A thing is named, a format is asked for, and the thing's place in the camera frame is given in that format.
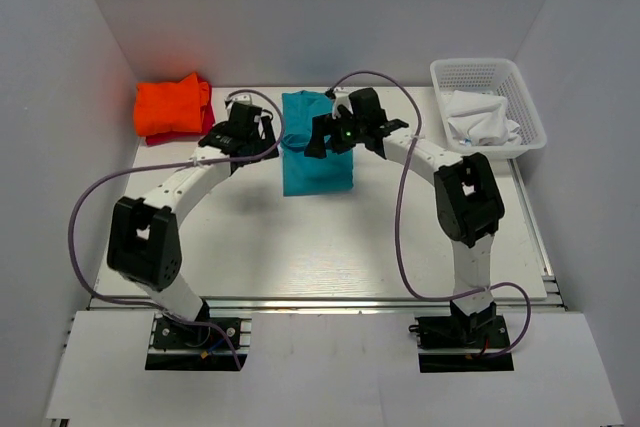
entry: plastic basket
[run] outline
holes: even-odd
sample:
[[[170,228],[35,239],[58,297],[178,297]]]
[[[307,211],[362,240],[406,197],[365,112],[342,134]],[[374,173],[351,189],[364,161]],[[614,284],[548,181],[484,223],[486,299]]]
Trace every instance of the plastic basket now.
[[[489,159],[514,159],[547,143],[536,106],[516,64],[507,59],[446,59],[431,64],[440,116],[450,150],[462,154],[481,152]],[[501,95],[509,101],[507,117],[520,124],[521,145],[465,146],[454,139],[445,106],[454,90]]]

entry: white cloth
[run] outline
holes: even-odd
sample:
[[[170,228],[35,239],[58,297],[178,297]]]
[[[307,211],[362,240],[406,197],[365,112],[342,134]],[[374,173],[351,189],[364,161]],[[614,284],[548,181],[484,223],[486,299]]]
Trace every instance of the white cloth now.
[[[498,95],[456,90],[445,106],[453,137],[465,145],[520,145],[520,125],[507,119],[509,101]]]

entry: teal shirt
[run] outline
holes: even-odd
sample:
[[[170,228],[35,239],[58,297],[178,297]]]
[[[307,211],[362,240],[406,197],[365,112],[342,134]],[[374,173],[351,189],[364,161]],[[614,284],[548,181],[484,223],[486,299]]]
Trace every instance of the teal shirt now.
[[[343,192],[353,188],[353,151],[314,159],[304,156],[311,138],[311,119],[331,112],[324,94],[282,94],[285,135],[282,139],[282,184],[285,197]]]

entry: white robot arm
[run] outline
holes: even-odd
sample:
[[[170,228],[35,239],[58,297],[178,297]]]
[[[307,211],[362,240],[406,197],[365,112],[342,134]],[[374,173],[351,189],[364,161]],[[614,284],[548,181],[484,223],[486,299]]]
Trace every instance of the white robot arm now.
[[[332,113],[313,119],[305,155],[323,158],[326,149],[342,153],[362,143],[384,159],[405,164],[416,139],[405,122],[387,120],[374,89],[350,94],[336,90],[327,95],[334,100]],[[481,154],[463,157],[417,139],[409,168],[435,187],[438,221],[453,246],[453,296],[483,289],[450,303],[461,340],[467,342],[496,317],[489,290],[490,255],[504,204],[489,162]]]
[[[244,165],[233,160],[202,162],[258,155],[275,143],[271,114],[250,105],[247,97],[232,101],[229,120],[216,124],[199,141],[192,167],[174,172],[138,199],[122,197],[114,207],[107,264],[168,312],[188,321],[206,321],[209,311],[180,274],[178,229],[211,189]],[[277,156],[274,149],[265,159]]]

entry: white platform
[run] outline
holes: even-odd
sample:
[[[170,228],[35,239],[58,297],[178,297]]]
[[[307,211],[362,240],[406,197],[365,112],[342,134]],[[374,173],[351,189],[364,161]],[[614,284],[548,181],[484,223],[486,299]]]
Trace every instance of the white platform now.
[[[214,89],[217,120],[226,118],[223,99],[231,90]],[[281,105],[283,92],[301,88],[259,90]],[[415,113],[398,89],[376,90],[390,119],[399,117],[415,126]],[[433,89],[409,90],[422,109],[424,134],[444,146]],[[254,102],[265,105],[259,98]],[[156,147],[143,143],[135,165],[184,161],[194,146],[194,142]],[[544,298],[542,261],[530,236],[509,165],[492,165],[506,214],[493,247],[491,280],[517,282],[531,297]],[[206,297],[408,298],[393,246],[400,172],[400,165],[358,147],[353,191],[285,198],[281,159],[243,167],[216,187],[183,223],[182,273],[196,293]],[[143,195],[169,174],[163,171],[134,175],[126,195]],[[402,212],[403,254],[414,288],[425,295],[451,294],[451,243],[436,219],[433,188],[413,174],[406,184]],[[104,294],[144,295],[104,262],[97,288]],[[511,289],[495,291],[494,295],[518,298]]]
[[[152,312],[79,312],[47,417],[72,427],[621,423],[583,315],[534,315],[513,372],[448,374],[419,373],[412,317],[254,315],[242,372],[152,372]],[[523,315],[505,317],[515,335]]]

